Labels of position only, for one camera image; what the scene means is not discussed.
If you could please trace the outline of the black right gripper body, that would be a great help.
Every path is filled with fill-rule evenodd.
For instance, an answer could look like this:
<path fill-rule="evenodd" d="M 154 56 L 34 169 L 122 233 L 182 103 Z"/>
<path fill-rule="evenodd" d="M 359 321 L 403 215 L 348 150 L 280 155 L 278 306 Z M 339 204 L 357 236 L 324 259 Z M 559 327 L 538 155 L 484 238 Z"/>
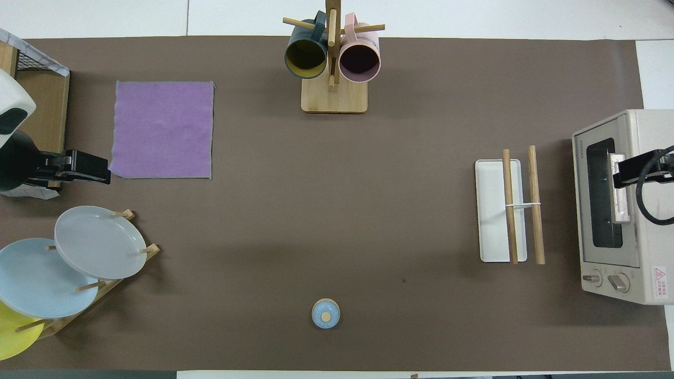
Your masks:
<path fill-rule="evenodd" d="M 671 183 L 672 179 L 672 152 L 662 153 L 662 149 L 653 149 L 647 153 L 638 154 L 617 163 L 617 173 L 613 175 L 614 188 L 624 188 L 636 184 L 640 173 L 655 157 L 661 156 L 647 169 L 645 183 Z"/>

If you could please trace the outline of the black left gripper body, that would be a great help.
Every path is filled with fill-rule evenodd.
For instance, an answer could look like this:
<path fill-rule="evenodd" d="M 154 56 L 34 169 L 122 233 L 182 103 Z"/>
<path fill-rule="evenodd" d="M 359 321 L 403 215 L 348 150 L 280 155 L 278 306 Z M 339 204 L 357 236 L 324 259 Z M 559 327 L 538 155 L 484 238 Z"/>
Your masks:
<path fill-rule="evenodd" d="M 41 152 L 38 168 L 29 176 L 29 185 L 48 186 L 49 183 L 94 182 L 108 185 L 111 171 L 108 160 L 93 154 L 67 149 L 64 153 Z"/>

